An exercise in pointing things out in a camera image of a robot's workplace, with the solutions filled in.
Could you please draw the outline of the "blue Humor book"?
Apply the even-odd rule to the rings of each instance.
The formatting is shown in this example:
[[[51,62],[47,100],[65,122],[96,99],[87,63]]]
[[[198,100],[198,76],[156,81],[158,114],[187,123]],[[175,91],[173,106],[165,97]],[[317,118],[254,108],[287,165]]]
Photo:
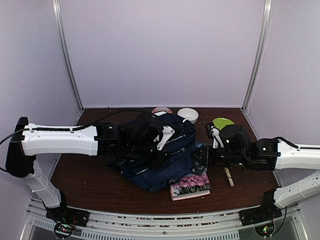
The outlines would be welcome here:
[[[207,171],[209,165],[209,147],[209,145],[198,142],[195,144],[193,174],[200,176]]]

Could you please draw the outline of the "navy blue backpack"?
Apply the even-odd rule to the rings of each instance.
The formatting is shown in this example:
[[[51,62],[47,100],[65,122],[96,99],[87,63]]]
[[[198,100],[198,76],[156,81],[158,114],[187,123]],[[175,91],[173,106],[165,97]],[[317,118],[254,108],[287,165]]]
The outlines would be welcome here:
[[[181,116],[141,113],[117,126],[118,139],[106,152],[130,182],[150,193],[166,189],[191,173],[196,128]]]

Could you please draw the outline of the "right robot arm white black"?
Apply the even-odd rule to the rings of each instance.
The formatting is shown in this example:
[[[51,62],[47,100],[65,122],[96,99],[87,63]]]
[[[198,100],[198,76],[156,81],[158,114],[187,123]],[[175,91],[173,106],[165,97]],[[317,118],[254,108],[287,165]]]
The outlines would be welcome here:
[[[318,145],[294,144],[282,137],[262,138],[247,148],[214,148],[208,144],[196,146],[195,159],[201,165],[241,167],[253,171],[283,169],[310,169],[311,175],[285,187],[264,193],[262,206],[256,210],[259,220],[268,220],[276,208],[283,209],[320,192],[320,147]]]

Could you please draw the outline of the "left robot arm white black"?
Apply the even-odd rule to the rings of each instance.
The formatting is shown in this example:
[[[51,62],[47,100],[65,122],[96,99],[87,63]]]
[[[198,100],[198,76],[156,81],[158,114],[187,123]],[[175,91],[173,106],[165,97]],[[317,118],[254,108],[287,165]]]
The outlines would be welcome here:
[[[61,222],[72,218],[64,193],[42,172],[36,161],[42,154],[79,154],[111,157],[121,164],[130,157],[146,159],[152,166],[168,156],[166,144],[176,133],[157,116],[140,114],[125,124],[100,121],[82,126],[41,126],[21,117],[9,140],[4,171],[23,179],[44,206]]]

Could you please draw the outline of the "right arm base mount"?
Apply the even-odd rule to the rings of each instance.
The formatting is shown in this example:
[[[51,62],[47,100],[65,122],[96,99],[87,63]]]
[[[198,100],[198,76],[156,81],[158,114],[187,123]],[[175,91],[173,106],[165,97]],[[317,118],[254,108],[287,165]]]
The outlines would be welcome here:
[[[282,216],[282,210],[275,206],[258,206],[239,211],[242,226],[253,225],[255,233],[263,238],[276,232],[275,219]]]

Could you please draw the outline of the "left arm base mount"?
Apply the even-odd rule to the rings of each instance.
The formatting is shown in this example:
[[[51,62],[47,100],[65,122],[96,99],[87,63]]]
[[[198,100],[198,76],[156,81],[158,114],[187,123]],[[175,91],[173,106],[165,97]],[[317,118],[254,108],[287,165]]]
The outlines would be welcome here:
[[[46,217],[55,222],[53,233],[59,239],[69,238],[77,227],[86,227],[90,213],[70,207],[45,207]]]

